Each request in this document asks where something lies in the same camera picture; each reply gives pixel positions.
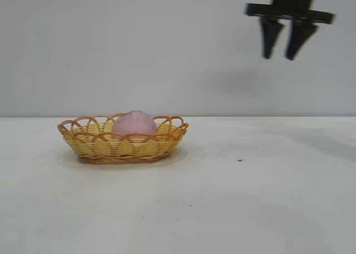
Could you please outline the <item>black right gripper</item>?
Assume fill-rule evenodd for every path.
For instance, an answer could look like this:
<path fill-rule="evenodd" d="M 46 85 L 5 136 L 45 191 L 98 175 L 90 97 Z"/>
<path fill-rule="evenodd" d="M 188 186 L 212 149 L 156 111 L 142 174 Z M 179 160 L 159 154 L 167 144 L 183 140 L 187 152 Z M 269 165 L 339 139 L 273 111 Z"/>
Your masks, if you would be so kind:
<path fill-rule="evenodd" d="M 263 58 L 271 58 L 279 34 L 284 28 L 277 19 L 294 20 L 291 23 L 289 43 L 285 52 L 288 60 L 294 60 L 304 43 L 317 31 L 314 23 L 333 22 L 332 13 L 312 10 L 312 2 L 313 0 L 271 0 L 270 4 L 246 5 L 247 16 L 260 17 Z"/>

